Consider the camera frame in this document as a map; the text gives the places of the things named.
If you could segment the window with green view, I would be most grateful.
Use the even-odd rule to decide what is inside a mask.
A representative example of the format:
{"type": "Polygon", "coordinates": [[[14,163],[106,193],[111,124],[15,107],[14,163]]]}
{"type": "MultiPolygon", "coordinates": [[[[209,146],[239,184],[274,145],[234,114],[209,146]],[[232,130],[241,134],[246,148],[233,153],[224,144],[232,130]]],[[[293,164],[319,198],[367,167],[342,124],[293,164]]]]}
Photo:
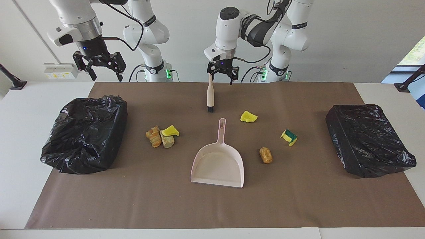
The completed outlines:
{"type": "Polygon", "coordinates": [[[420,66],[425,64],[425,36],[398,63],[398,66],[420,66]]]}

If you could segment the brown paper table mat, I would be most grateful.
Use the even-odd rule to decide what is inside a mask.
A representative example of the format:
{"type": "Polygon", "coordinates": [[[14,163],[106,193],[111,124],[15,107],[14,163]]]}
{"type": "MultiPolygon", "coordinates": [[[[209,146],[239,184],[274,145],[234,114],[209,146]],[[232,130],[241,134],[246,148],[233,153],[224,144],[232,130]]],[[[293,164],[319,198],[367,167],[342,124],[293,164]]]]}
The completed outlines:
{"type": "Polygon", "coordinates": [[[347,173],[325,116],[338,104],[362,104],[352,83],[95,83],[90,97],[118,95],[128,121],[112,167],[89,175],[53,170],[26,228],[424,227],[425,207],[403,172],[379,178],[347,173]],[[244,111],[258,116],[240,121],[244,111]],[[196,153],[217,140],[242,156],[241,189],[192,183],[196,153]],[[155,126],[180,132],[171,148],[153,148],[155,126]],[[280,138],[289,129],[298,140],[280,138]],[[259,154],[269,148],[273,161],[259,154]]]}

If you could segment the bin with tight black bag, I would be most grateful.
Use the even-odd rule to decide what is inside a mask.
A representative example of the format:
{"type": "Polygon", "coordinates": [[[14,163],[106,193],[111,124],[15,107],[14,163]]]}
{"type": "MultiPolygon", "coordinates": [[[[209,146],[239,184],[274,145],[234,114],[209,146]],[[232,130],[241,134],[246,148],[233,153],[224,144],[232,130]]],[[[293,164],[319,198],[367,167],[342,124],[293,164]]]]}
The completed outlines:
{"type": "Polygon", "coordinates": [[[417,165],[376,104],[334,105],[325,121],[338,158],[350,174],[377,178],[417,165]]]}

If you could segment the brown toy bread roll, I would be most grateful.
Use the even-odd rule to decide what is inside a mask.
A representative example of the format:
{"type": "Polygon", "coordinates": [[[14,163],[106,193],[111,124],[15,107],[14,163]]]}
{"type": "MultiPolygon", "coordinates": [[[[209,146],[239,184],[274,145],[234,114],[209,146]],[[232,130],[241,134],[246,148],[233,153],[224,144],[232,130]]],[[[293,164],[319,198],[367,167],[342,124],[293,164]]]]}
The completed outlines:
{"type": "Polygon", "coordinates": [[[264,164],[269,164],[273,161],[273,157],[269,148],[266,148],[266,147],[260,148],[259,154],[264,164]]]}

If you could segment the bin with loose black bag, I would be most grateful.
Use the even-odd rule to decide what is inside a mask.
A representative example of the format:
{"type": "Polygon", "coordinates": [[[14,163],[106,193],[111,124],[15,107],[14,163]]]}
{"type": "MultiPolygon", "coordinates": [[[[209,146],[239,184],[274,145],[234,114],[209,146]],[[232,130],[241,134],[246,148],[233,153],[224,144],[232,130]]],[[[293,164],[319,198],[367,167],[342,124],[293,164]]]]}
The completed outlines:
{"type": "Polygon", "coordinates": [[[55,119],[40,161],[67,174],[105,171],[117,157],[127,120],[120,96],[76,98],[55,119]]]}

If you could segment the pale pink plastic dustpan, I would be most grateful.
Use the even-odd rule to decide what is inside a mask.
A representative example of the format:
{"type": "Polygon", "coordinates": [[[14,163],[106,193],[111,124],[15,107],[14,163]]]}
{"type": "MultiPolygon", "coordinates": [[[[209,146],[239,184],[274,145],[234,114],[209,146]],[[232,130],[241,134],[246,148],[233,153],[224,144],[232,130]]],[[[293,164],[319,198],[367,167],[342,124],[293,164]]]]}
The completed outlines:
{"type": "Polygon", "coordinates": [[[226,119],[220,118],[217,142],[203,146],[193,160],[192,183],[242,188],[244,165],[241,154],[225,143],[226,119]]]}

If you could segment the yellow green scouring sponge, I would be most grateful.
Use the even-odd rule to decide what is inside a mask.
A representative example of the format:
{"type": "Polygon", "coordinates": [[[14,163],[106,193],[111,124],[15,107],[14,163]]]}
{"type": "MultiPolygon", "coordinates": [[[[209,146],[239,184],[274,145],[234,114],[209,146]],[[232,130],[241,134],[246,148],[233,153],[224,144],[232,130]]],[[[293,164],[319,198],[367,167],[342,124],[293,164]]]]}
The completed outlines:
{"type": "Polygon", "coordinates": [[[284,141],[288,143],[288,146],[291,147],[295,142],[298,140],[297,135],[295,135],[293,132],[291,132],[289,129],[285,129],[280,138],[282,138],[284,141]]]}

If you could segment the yellow sponge piece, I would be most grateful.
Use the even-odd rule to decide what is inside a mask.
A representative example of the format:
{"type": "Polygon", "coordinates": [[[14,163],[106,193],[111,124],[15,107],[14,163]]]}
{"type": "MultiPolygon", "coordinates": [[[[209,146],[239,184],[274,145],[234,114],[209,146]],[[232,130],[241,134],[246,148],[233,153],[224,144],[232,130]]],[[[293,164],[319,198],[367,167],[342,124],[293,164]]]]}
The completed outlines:
{"type": "Polygon", "coordinates": [[[251,123],[255,122],[258,119],[257,115],[254,115],[253,113],[250,113],[249,111],[244,111],[240,117],[240,121],[251,123]]]}
{"type": "Polygon", "coordinates": [[[174,125],[171,125],[171,126],[167,127],[166,129],[162,130],[161,133],[165,137],[179,136],[180,135],[180,132],[177,130],[177,128],[174,125]]]}

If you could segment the white wall socket box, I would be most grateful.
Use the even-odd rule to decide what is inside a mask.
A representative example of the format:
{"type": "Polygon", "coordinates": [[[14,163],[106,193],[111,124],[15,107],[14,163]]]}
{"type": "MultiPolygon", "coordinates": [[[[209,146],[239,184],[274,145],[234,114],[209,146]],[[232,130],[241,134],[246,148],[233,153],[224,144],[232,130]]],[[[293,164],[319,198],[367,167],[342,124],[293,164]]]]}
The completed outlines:
{"type": "Polygon", "coordinates": [[[79,72],[73,63],[44,63],[44,74],[49,80],[76,80],[79,72]]]}

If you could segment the pale toy bread piece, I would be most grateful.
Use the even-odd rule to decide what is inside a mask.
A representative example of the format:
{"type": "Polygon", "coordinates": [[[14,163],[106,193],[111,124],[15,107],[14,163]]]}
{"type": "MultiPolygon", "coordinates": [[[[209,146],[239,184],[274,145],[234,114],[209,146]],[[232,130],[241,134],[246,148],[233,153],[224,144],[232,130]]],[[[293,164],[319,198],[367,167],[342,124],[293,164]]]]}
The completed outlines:
{"type": "Polygon", "coordinates": [[[174,143],[174,136],[164,136],[163,130],[160,130],[161,142],[164,148],[171,148],[174,143]]]}

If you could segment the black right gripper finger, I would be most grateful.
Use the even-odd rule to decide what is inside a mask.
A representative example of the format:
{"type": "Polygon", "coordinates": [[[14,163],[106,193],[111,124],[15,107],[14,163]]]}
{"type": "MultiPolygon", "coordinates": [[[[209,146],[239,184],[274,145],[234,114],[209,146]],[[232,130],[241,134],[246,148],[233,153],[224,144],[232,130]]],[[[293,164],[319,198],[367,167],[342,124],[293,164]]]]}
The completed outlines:
{"type": "Polygon", "coordinates": [[[75,51],[73,53],[73,60],[79,71],[88,73],[93,81],[97,79],[97,76],[92,69],[94,62],[90,56],[84,56],[80,51],[75,51]]]}
{"type": "Polygon", "coordinates": [[[116,73],[119,82],[123,80],[123,72],[126,69],[126,63],[120,52],[111,54],[111,70],[116,73]]]}

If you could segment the beige hand brush black bristles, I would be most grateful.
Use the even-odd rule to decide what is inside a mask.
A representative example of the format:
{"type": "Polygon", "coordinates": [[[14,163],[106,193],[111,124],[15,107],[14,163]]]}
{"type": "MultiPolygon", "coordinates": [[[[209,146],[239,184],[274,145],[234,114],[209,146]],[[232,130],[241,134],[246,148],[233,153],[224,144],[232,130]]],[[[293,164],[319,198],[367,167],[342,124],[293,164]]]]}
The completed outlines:
{"type": "Polygon", "coordinates": [[[209,113],[214,112],[214,87],[211,81],[208,81],[207,87],[207,109],[209,113]]]}

